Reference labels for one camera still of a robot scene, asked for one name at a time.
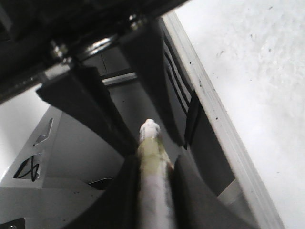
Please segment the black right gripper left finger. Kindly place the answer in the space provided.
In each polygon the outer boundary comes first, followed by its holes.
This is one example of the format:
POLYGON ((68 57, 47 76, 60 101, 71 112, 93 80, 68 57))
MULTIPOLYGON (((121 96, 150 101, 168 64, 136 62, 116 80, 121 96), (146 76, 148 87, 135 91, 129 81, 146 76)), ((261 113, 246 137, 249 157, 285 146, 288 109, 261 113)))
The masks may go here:
POLYGON ((70 70, 37 89, 37 95, 91 129, 124 163, 100 197, 66 229, 134 229, 139 174, 138 143, 114 105, 95 67, 70 70))

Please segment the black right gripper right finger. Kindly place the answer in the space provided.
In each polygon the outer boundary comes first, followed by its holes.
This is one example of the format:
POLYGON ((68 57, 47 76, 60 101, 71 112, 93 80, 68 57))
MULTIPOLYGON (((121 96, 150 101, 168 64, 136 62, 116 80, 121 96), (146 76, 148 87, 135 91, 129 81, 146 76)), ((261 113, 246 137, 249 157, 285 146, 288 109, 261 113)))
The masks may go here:
POLYGON ((238 183, 163 24, 133 20, 119 46, 162 121, 177 229, 255 228, 242 193, 225 200, 238 183))

